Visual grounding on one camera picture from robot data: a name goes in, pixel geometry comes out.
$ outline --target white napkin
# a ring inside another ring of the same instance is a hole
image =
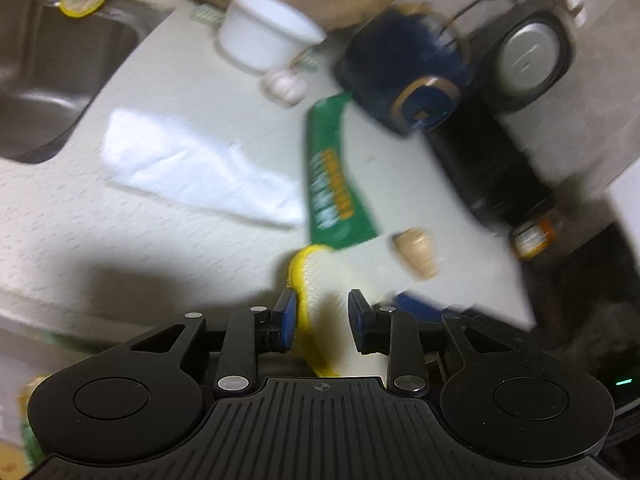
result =
[[[239,144],[197,134],[182,120],[115,110],[102,145],[108,179],[169,200],[252,220],[300,226],[300,183],[254,166]]]

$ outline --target sink basin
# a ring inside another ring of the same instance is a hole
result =
[[[52,0],[0,0],[0,157],[38,164],[55,156],[167,15],[141,2],[107,0],[74,19]]]

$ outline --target speckled countertop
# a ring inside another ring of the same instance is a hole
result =
[[[271,304],[305,228],[280,230],[193,210],[108,184],[99,153],[117,107],[175,114],[203,135],[242,143],[256,164],[305,182],[306,110],[339,88],[323,63],[310,95],[283,109],[258,79],[216,53],[214,32],[177,9],[130,56],[62,151],[26,166],[0,160],[0,326],[118,341],[173,314],[212,315]],[[382,231],[347,250],[389,293],[411,289],[448,304],[484,304],[531,321],[507,243],[478,226],[420,136],[396,139],[351,105],[346,165]],[[416,282],[390,236],[433,231],[440,273]]]

